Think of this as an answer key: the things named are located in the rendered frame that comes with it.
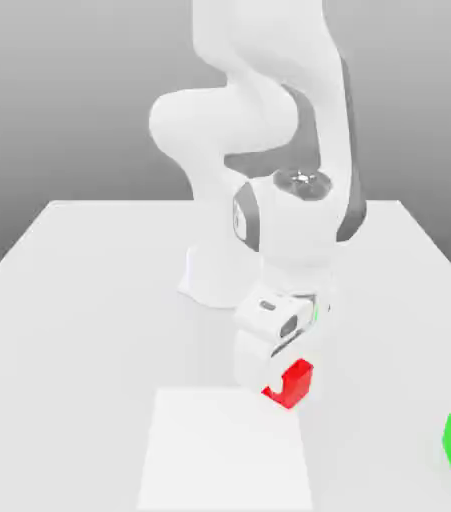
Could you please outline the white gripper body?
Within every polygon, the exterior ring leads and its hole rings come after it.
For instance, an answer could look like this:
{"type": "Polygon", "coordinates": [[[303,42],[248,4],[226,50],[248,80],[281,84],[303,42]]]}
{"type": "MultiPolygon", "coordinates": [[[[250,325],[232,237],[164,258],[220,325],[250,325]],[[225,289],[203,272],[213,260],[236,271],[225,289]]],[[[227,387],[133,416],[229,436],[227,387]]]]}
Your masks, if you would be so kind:
{"type": "Polygon", "coordinates": [[[301,334],[281,349],[257,334],[240,329],[234,339],[233,374],[240,386],[255,392],[268,387],[275,394],[283,389],[282,375],[297,360],[314,363],[318,359],[318,342],[301,334]]]}

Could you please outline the small red cube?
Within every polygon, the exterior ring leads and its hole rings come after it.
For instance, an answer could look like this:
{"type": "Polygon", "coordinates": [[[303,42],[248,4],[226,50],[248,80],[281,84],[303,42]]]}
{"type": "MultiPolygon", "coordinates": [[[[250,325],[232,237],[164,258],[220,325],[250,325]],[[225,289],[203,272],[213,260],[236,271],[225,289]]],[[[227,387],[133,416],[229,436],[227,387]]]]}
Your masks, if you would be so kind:
{"type": "Polygon", "coordinates": [[[280,392],[266,386],[262,393],[285,409],[292,409],[308,394],[313,370],[314,366],[307,360],[298,359],[283,372],[280,392]]]}

